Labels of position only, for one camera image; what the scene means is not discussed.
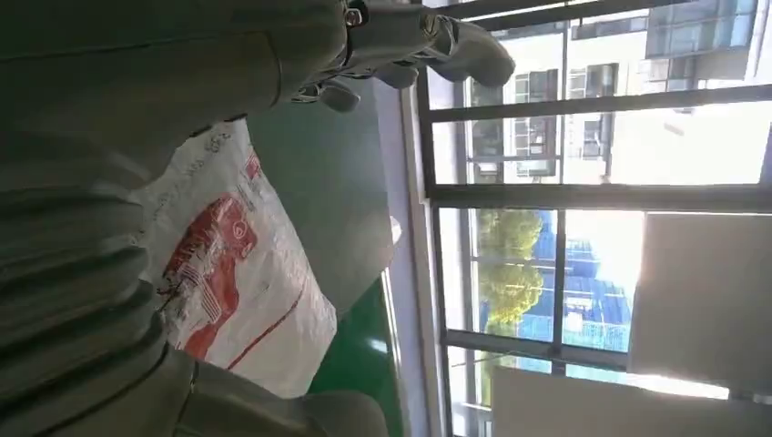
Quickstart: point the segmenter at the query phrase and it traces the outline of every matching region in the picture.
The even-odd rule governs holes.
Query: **green epoxy floor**
[[[391,335],[378,279],[338,322],[310,392],[354,390],[370,395],[383,410],[391,437],[402,437],[402,415]]]

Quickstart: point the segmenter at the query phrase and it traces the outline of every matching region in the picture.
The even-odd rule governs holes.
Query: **building window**
[[[621,20],[598,21],[594,23],[581,23],[571,27],[571,38],[574,40],[597,38],[599,36],[612,36],[629,34],[631,32],[643,32],[648,28],[648,18],[636,16]]]
[[[572,68],[568,87],[570,98],[613,96],[616,88],[617,64]]]
[[[657,7],[648,20],[646,58],[684,56],[750,44],[756,2],[697,0]]]
[[[641,61],[638,65],[638,75],[644,84],[644,91],[663,93],[695,89],[695,62],[695,56]]]

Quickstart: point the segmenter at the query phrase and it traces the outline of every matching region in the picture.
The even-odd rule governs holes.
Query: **green tree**
[[[486,330],[520,322],[539,301],[543,278],[528,261],[541,228],[542,221],[533,211],[479,212],[479,290],[491,308]]]
[[[531,259],[542,221],[534,211],[521,209],[479,211],[478,252],[484,257]]]

